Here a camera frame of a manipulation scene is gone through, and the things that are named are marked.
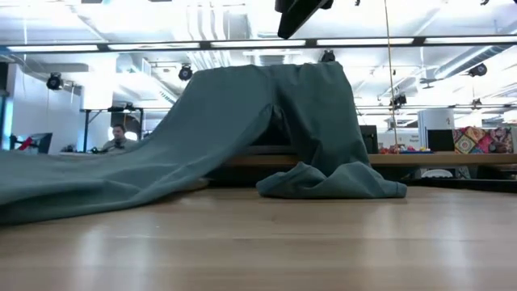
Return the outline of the teal shirt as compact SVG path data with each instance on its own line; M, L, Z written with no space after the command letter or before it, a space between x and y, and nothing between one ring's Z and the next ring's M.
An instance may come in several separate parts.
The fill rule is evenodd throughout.
M143 141L87 158L0 151L0 226L147 205L242 154L273 122L299 162L256 185L284 199L403 198L375 171L338 62L197 72Z

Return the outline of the black equipment box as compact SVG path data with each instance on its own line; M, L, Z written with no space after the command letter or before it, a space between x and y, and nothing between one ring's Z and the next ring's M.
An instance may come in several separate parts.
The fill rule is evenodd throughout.
M377 128L375 125L360 125L361 136L368 154L378 154Z

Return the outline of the white pillar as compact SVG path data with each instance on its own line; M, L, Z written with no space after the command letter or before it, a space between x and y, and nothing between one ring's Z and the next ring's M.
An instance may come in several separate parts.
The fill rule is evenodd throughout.
M431 129L455 129L455 118L450 108L434 108L418 113L418 135L420 146L427 147L427 131Z

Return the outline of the colourful toy pile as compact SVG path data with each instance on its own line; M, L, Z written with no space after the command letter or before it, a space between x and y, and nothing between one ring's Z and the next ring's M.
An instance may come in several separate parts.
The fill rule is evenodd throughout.
M426 148L415 149L413 146L404 147L400 145L396 147L393 145L389 148L379 148L379 154L433 154L433 151Z

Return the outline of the black square screen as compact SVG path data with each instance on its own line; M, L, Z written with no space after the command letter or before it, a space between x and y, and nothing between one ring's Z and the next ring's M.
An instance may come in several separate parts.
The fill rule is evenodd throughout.
M455 143L451 129L431 129L427 131L427 147L433 152L453 152Z

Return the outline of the beige wooden desk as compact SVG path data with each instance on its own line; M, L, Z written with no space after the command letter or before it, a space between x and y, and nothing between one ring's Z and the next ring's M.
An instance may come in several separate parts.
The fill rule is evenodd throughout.
M517 164L517 154L369 154L376 167L430 167ZM301 160L294 155L252 155L230 159L226 167L287 167Z

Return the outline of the white rounded object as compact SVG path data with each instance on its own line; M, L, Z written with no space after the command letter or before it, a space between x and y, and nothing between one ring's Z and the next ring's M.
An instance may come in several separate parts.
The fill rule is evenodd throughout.
M433 179L433 178L453 178L454 175L448 170L444 169L431 169L428 171L425 171L421 174L421 177L423 179Z

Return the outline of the colourful patchwork quilt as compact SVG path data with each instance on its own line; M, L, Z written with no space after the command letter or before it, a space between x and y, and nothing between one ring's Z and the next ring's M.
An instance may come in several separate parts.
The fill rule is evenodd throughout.
M513 154L514 144L510 127L483 129L473 126L453 130L455 151L458 154Z

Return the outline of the black computer monitor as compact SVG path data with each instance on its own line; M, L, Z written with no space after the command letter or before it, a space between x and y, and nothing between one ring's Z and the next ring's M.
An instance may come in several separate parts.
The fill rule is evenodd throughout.
M36 145L27 150L21 150L27 154L47 154L50 148L53 134L52 133L35 133L29 135L16 136L10 135L10 150L18 150L20 142L24 141L28 137L33 139L33 143Z

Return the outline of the black light rail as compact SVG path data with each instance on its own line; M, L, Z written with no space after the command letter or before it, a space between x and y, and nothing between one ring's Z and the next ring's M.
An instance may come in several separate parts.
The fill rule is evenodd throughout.
M396 36L327 39L200 40L143 43L0 45L0 54L134 53L247 49L350 49L381 47L517 45L517 35Z

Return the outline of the black aluminium table frame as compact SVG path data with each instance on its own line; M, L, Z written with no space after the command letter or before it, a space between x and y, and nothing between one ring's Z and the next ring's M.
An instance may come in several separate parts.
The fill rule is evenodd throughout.
M474 179L431 177L404 179L401 182L407 186L465 189L482 192L505 192L517 194L517 167L479 166L477 168Z

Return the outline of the black tall stand frame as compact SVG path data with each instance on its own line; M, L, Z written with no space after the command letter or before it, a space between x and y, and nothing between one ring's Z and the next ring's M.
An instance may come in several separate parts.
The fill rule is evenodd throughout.
M109 108L81 109L83 115L82 132L78 142L81 152L100 151L108 142L116 139L114 132L124 132L127 141L139 141L143 137L145 110L125 106Z

